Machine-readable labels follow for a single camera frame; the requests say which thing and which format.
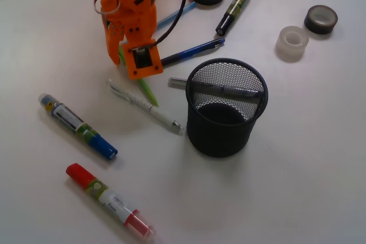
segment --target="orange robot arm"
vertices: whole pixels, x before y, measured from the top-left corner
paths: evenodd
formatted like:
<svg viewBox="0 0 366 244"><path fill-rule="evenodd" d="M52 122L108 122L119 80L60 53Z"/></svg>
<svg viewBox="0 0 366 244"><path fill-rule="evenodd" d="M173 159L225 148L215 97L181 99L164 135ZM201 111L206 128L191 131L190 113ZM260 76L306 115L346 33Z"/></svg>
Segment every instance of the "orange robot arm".
<svg viewBox="0 0 366 244"><path fill-rule="evenodd" d="M163 72L159 52L152 36L157 26L155 0L101 0L109 56L120 64L118 48L122 48L131 79Z"/></svg>

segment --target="pencil holder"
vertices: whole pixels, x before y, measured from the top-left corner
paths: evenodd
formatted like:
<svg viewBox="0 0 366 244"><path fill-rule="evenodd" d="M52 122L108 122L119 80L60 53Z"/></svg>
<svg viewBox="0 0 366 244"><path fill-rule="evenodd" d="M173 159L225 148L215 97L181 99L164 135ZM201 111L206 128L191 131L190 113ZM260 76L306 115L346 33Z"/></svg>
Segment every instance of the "pencil holder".
<svg viewBox="0 0 366 244"><path fill-rule="evenodd" d="M211 157L238 153L248 142L268 102L263 77L248 64L229 58L204 62L186 84L188 137Z"/></svg>

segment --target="white pen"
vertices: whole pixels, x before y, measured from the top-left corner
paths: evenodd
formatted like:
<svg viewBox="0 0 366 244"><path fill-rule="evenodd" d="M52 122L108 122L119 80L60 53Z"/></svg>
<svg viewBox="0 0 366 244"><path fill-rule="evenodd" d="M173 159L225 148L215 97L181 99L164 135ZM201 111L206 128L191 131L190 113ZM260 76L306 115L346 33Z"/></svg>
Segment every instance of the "white pen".
<svg viewBox="0 0 366 244"><path fill-rule="evenodd" d="M113 83L111 79L107 81L107 85L110 87L112 93L116 96L123 98L124 100L128 101L129 103L140 107L141 109L148 112L152 117L155 117L158 121L166 125L169 129L171 129L176 134L183 134L184 128L172 119L169 114L161 110L161 108L156 107L149 102L145 101L144 99L125 91L119 88L116 84Z"/></svg>

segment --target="blue marker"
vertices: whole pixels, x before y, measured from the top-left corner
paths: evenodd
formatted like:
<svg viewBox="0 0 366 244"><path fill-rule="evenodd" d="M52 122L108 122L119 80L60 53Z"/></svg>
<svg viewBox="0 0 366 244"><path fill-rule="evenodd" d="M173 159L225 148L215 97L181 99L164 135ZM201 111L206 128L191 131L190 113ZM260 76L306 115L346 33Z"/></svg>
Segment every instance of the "blue marker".
<svg viewBox="0 0 366 244"><path fill-rule="evenodd" d="M219 45L222 45L224 42L225 42L225 38L215 39L215 40L212 40L212 41L207 42L205 44L202 44L202 45L199 45L197 47L191 48L189 50L182 51L181 53L173 54L169 57L163 58L161 60L161 63L162 63L163 66L167 66L167 65L170 65L170 64L172 64L174 62L177 62L179 60L192 57L195 54L199 54L203 51L210 50L210 49L215 49L215 48L219 47Z"/></svg>
<svg viewBox="0 0 366 244"><path fill-rule="evenodd" d="M41 94L38 100L51 117L62 123L69 131L106 159L110 160L118 153L100 134L52 95Z"/></svg>

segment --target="blue marker cap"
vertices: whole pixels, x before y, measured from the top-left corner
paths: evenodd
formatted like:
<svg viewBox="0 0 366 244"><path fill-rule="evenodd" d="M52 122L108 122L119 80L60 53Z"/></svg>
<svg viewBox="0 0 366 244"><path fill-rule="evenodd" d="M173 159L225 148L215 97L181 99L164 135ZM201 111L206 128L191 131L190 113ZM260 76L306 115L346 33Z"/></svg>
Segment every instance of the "blue marker cap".
<svg viewBox="0 0 366 244"><path fill-rule="evenodd" d="M96 134L89 142L89 146L102 154L106 159L112 159L118 151L109 144L100 134Z"/></svg>

